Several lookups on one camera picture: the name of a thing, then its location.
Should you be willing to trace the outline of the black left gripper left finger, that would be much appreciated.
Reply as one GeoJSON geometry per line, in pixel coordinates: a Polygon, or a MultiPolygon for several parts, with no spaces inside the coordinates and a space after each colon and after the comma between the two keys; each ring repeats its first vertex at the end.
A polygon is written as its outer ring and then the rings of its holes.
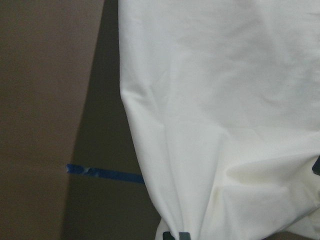
{"type": "Polygon", "coordinates": [[[175,240],[175,238],[171,235],[169,231],[165,231],[162,233],[163,240],[175,240]]]}

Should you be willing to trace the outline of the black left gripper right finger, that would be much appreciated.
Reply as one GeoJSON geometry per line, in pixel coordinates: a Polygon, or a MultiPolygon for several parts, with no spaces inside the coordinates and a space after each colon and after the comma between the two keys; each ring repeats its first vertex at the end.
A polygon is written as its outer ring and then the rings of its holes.
{"type": "Polygon", "coordinates": [[[179,240],[191,240],[189,232],[179,232],[179,240]]]}

